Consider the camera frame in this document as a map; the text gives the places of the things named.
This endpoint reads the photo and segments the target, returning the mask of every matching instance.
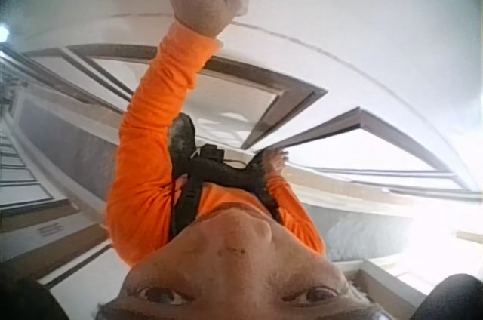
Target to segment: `orange sleeve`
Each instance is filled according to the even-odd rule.
[[[325,254],[324,240],[290,188],[290,184],[281,175],[273,174],[268,177],[266,187],[278,202],[284,226],[315,252]]]
[[[124,115],[106,224],[114,248],[131,265],[168,242],[168,128],[218,48],[217,41],[174,23]]]

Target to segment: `bright light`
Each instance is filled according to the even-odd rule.
[[[8,28],[5,27],[4,25],[0,25],[0,42],[7,41],[9,34],[10,32],[8,31]]]

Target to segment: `white ceiling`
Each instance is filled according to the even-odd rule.
[[[171,21],[169,0],[11,0],[3,8],[21,51],[156,45]],[[220,38],[222,56],[329,90],[255,149],[362,106],[474,184],[483,146],[481,0],[251,0]]]

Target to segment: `sleeve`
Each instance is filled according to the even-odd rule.
[[[270,195],[278,202],[284,226],[315,252],[325,254],[324,240],[290,184],[281,175],[272,174],[267,178],[266,186]]]
[[[124,115],[106,224],[114,248],[131,265],[168,241],[168,129],[196,73],[218,48],[216,40],[174,23]]]

